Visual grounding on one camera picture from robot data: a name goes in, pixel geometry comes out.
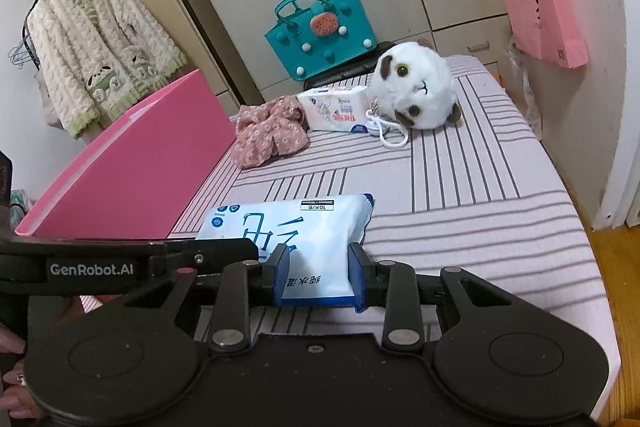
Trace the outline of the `person's left hand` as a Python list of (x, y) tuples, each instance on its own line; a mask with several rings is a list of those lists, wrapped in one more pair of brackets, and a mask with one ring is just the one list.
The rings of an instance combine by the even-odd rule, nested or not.
[(18, 423), (38, 421), (40, 410), (22, 384), (25, 341), (1, 326), (1, 410)]

